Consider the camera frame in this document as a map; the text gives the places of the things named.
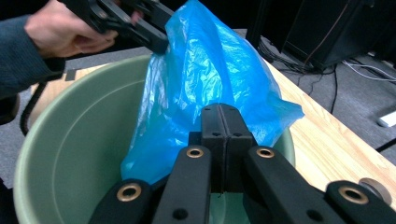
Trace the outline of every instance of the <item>screw hole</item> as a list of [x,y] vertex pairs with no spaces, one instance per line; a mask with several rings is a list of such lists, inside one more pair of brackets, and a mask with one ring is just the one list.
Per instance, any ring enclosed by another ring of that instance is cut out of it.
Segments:
[[122,186],[117,192],[117,198],[121,202],[130,202],[135,200],[142,193],[142,189],[136,183],[130,183]]
[[315,220],[315,221],[318,221],[318,222],[323,221],[323,216],[318,211],[308,210],[308,211],[306,211],[306,214],[312,220]]
[[263,157],[263,158],[266,158],[266,159],[273,158],[275,156],[274,151],[271,150],[271,149],[268,149],[268,148],[259,148],[259,149],[257,149],[256,153],[260,157]]
[[343,186],[338,192],[343,196],[344,199],[357,204],[367,204],[369,198],[358,189],[353,189],[352,187]]
[[191,158],[200,158],[204,155],[204,152],[200,148],[190,148],[187,150],[187,156]]
[[174,211],[173,217],[177,220],[184,220],[187,218],[189,213],[186,211],[186,209],[183,208],[178,208]]
[[346,195],[356,200],[361,199],[361,196],[357,192],[352,190],[346,190]]
[[136,189],[125,189],[122,193],[122,195],[125,197],[131,197],[134,194],[136,194]]

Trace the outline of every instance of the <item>black speaker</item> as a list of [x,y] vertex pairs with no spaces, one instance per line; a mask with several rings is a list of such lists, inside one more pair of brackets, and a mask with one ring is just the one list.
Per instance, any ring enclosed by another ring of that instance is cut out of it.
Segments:
[[396,2],[388,0],[305,0],[284,49],[324,69],[370,51],[395,7]]

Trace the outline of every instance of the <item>cable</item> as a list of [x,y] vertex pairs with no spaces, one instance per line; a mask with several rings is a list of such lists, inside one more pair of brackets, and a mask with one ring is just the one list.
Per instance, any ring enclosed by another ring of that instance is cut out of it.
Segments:
[[337,23],[340,21],[341,17],[344,15],[345,11],[347,10],[347,6],[349,5],[350,0],[346,2],[346,5],[344,6],[343,10],[341,11],[340,15],[338,16],[337,20],[335,20],[334,24],[332,25],[332,28],[327,32],[327,34],[323,37],[323,39],[320,41],[320,43],[317,45],[316,48],[312,50],[312,52],[306,57],[304,64],[307,64],[308,61],[311,59],[312,55],[320,48],[320,46],[324,43],[324,41],[327,39],[329,34],[332,32],[334,27],[337,25]]
[[41,94],[43,93],[44,89],[46,89],[46,86],[47,86],[47,82],[40,82],[38,84],[37,89],[35,89],[35,93],[33,93],[32,98],[30,98],[29,103],[24,108],[24,110],[21,114],[20,128],[21,128],[23,135],[26,135],[29,133],[28,121],[29,121],[30,114],[32,113],[33,109],[35,108],[35,104],[37,103],[37,101],[40,98]]
[[383,150],[393,146],[396,144],[396,138],[393,138],[392,140],[388,141],[386,144],[382,145],[381,147],[378,147],[376,149],[377,152],[382,152]]
[[334,99],[332,100],[332,106],[330,107],[330,113],[334,112],[334,106],[335,106],[335,101],[337,100],[337,95],[338,95],[338,78],[337,78],[337,64],[334,66],[334,85],[335,85],[335,90],[334,90]]
[[349,65],[350,65],[350,66],[356,66],[356,67],[363,67],[363,68],[372,68],[372,69],[374,69],[374,70],[377,70],[377,71],[381,72],[383,75],[385,75],[385,76],[387,76],[387,77],[390,77],[391,79],[396,80],[396,77],[393,77],[393,76],[391,76],[390,74],[388,74],[388,73],[382,71],[381,69],[379,69],[379,68],[377,68],[377,67],[374,67],[374,66],[371,66],[371,65],[356,64],[356,63],[350,63]]
[[288,70],[278,69],[279,71],[291,71],[298,74],[323,74],[323,70],[320,70],[313,66],[312,64],[298,64],[289,59],[283,58],[279,55],[276,55],[271,50],[265,46],[264,41],[262,40],[258,47],[258,52],[260,55],[265,58],[267,61],[279,62],[285,64],[288,67]]
[[320,82],[323,78],[323,75],[320,75],[320,78],[314,82],[311,83],[311,91],[309,91],[308,95],[310,96],[312,91],[314,91],[314,85],[317,84],[318,82]]
[[346,66],[348,66],[350,69],[352,69],[353,71],[355,71],[357,74],[372,79],[372,80],[377,80],[377,81],[390,81],[390,82],[396,82],[396,79],[388,79],[388,78],[376,78],[376,77],[368,77],[362,73],[360,73],[359,71],[357,71],[355,68],[353,68],[353,66],[351,66],[349,63],[347,63],[347,61],[342,61],[343,64],[345,64]]
[[[365,64],[363,64],[363,63],[361,63],[361,62],[359,62],[357,59],[349,59],[350,61],[353,61],[353,62],[355,62],[355,63],[358,63],[358,64],[360,64],[360,65],[365,65]],[[372,68],[372,66],[370,66],[370,67],[363,67],[364,69],[366,69],[368,72],[370,72],[371,74],[373,74],[373,75],[375,75],[375,76],[377,76],[377,77],[383,77],[383,78],[387,78],[387,73],[379,73],[376,69],[373,69]]]

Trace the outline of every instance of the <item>person's arm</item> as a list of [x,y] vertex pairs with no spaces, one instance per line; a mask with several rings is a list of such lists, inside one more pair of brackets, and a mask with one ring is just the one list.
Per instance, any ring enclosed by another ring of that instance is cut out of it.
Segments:
[[59,74],[65,57],[112,46],[116,36],[98,34],[56,0],[34,15],[0,21],[0,99]]
[[28,16],[0,22],[0,99],[64,70],[64,59],[44,61],[23,26]]

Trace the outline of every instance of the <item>white object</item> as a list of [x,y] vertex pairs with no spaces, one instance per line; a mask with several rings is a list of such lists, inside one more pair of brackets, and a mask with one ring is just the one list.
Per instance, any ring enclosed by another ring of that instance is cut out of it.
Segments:
[[396,111],[393,111],[390,114],[387,114],[384,117],[378,119],[377,123],[382,127],[392,127],[396,124]]

